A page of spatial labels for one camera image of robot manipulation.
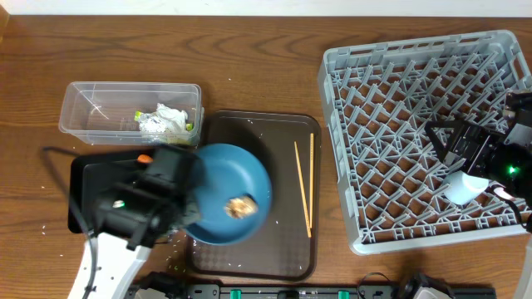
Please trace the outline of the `light blue plastic cup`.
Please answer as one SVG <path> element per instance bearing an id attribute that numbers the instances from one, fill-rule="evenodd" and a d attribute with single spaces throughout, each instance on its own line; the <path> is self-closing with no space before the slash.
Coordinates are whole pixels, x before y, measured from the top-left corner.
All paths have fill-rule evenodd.
<path id="1" fill-rule="evenodd" d="M 447 175 L 443 180 L 443 184 L 448 186 L 444 195 L 454 204 L 465 205 L 482 194 L 488 188 L 489 183 L 488 179 L 456 171 Z"/>

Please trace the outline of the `orange carrot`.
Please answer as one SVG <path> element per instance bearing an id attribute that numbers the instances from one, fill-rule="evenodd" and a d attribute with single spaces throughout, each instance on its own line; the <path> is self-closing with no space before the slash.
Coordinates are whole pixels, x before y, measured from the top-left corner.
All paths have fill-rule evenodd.
<path id="1" fill-rule="evenodd" d="M 150 164 L 153 162 L 153 158 L 150 157 L 149 155 L 147 154 L 141 154 L 137 157 L 136 159 L 139 163 L 142 163 L 142 164 Z"/>

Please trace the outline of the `dark blue plate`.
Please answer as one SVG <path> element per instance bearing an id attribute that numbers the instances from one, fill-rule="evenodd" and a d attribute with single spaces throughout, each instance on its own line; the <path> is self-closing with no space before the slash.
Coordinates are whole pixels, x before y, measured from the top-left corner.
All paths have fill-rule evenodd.
<path id="1" fill-rule="evenodd" d="M 212 245 L 239 243 L 253 236 L 265 223 L 273 201 L 263 164 L 247 150 L 229 144 L 206 145 L 195 155 L 198 159 L 189 178 L 199 220 L 188 225 L 186 232 Z M 241 218 L 229 215 L 230 204 L 244 197 L 253 200 L 257 210 Z"/>

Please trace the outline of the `pink plastic cup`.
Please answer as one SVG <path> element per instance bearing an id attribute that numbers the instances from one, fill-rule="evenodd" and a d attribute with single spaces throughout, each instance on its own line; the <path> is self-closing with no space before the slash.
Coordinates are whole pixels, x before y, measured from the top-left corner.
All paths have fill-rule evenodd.
<path id="1" fill-rule="evenodd" d="M 507 193 L 505 191 L 505 189 L 503 187 L 501 187 L 501 186 L 494 187 L 493 192 L 497 196 L 501 197 L 502 199 L 506 199 L 506 200 L 514 200 L 515 199 L 514 196 L 510 195 L 509 193 Z"/>

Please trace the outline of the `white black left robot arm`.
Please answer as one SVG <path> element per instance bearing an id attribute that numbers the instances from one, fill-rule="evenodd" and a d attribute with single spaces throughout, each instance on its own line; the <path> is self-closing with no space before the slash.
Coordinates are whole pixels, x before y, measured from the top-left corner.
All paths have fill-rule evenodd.
<path id="1" fill-rule="evenodd" d="M 139 174 L 104 188 L 70 298 L 123 298 L 157 240 L 200 219 L 186 174 Z"/>

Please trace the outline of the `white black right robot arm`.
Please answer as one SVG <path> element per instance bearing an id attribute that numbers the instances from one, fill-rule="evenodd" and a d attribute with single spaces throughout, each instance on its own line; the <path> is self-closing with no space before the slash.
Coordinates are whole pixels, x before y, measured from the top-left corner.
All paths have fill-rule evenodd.
<path id="1" fill-rule="evenodd" d="M 459 160 L 462 173 L 496 182 L 501 192 L 531 205 L 530 127 L 516 124 L 502 134 L 465 120 L 429 121 L 425 132 L 443 164 Z"/>

